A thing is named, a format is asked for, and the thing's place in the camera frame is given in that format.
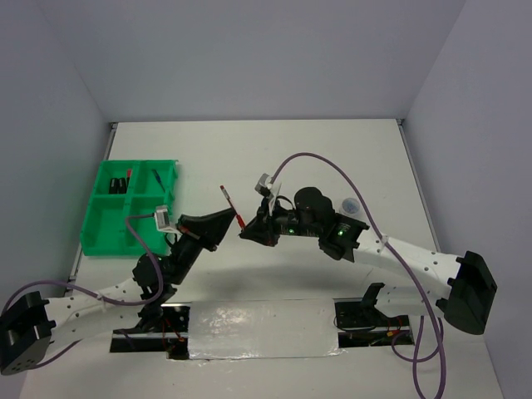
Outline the red gel pen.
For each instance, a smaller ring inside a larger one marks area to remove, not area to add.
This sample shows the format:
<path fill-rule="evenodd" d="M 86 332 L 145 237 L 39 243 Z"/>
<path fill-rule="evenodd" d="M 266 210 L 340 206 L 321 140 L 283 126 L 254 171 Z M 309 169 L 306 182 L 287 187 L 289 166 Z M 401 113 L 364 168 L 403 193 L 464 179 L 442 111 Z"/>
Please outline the red gel pen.
<path fill-rule="evenodd" d="M 223 194 L 223 196 L 225 197 L 225 199 L 227 200 L 227 202 L 229 203 L 229 206 L 230 208 L 235 212 L 235 218 L 237 219 L 237 223 L 240 227 L 241 230 L 243 230 L 246 226 L 242 216 L 240 215 L 240 213 L 237 211 L 235 205 L 234 205 L 234 202 L 231 198 L 231 196 L 229 195 L 229 192 L 225 189 L 225 187 L 223 185 L 220 186 L 220 190 Z"/>

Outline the blue gel pen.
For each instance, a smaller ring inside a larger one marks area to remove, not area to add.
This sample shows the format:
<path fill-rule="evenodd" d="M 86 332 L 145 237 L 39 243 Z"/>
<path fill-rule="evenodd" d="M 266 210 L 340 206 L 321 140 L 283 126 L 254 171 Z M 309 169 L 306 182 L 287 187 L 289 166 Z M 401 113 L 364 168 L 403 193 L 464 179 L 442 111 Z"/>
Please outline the blue gel pen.
<path fill-rule="evenodd" d="M 163 193 L 165 193 L 165 186 L 164 186 L 164 184 L 163 184 L 163 182 L 162 182 L 162 179 L 161 179 L 159 173 L 157 172 L 156 169 L 152 169 L 151 171 L 152 171 L 152 174 L 153 174 L 153 176 L 154 176 L 154 178 L 155 178 L 157 184 L 158 184 L 159 187 L 162 189 Z"/>

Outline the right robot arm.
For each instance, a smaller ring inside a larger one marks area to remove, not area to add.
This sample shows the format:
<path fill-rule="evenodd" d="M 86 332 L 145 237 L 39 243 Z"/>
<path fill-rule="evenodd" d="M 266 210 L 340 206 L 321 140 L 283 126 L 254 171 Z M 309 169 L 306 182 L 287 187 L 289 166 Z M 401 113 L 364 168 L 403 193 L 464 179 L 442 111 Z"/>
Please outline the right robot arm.
<path fill-rule="evenodd" d="M 283 235 L 314 237 L 318 247 L 334 260 L 416 277 L 411 291 L 370 284 L 361 308 L 362 318 L 371 325 L 380 325 L 396 314 L 433 312 L 464 333 L 481 335 L 485 331 L 497 284 L 480 254 L 443 254 L 399 239 L 377 237 L 365 222 L 336 212 L 333 202 L 315 187 L 300 189 L 291 209 L 285 209 L 278 196 L 265 195 L 239 236 L 274 247 Z"/>

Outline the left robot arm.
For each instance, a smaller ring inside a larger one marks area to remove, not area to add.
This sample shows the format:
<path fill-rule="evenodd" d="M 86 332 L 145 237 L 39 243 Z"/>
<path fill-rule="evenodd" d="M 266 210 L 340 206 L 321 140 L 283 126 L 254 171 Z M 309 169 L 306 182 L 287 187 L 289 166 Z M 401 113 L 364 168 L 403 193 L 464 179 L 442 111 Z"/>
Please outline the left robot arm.
<path fill-rule="evenodd" d="M 172 224 L 167 209 L 151 213 L 158 230 L 174 234 L 166 256 L 146 249 L 127 280 L 90 290 L 59 280 L 28 283 L 15 291 L 1 312 L 1 373 L 10 376 L 51 363 L 81 340 L 134 323 L 156 330 L 163 303 L 183 283 L 204 250 L 214 252 L 234 220 L 232 209 L 205 216 L 181 215 Z"/>

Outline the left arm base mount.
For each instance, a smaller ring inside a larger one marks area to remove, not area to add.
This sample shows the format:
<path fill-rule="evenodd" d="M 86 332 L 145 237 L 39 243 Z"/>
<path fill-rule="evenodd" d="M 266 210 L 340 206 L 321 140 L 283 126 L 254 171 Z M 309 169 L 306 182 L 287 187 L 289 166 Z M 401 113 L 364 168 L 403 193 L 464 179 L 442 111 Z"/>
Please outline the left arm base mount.
<path fill-rule="evenodd" d="M 162 317 L 152 327 L 114 330 L 110 353 L 159 353 L 170 360 L 190 358 L 190 304 L 164 306 Z"/>

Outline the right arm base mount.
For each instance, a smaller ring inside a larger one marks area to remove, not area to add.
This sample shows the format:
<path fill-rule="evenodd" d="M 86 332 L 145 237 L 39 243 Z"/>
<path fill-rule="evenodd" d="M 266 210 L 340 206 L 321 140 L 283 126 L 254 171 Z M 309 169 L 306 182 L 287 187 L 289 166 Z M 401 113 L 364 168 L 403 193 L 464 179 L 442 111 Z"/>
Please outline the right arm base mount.
<path fill-rule="evenodd" d="M 340 348 L 390 347 L 393 342 L 414 344 L 406 315 L 389 318 L 374 308 L 363 308 L 362 301 L 354 299 L 335 300 L 334 307 L 332 323 L 337 329 Z"/>

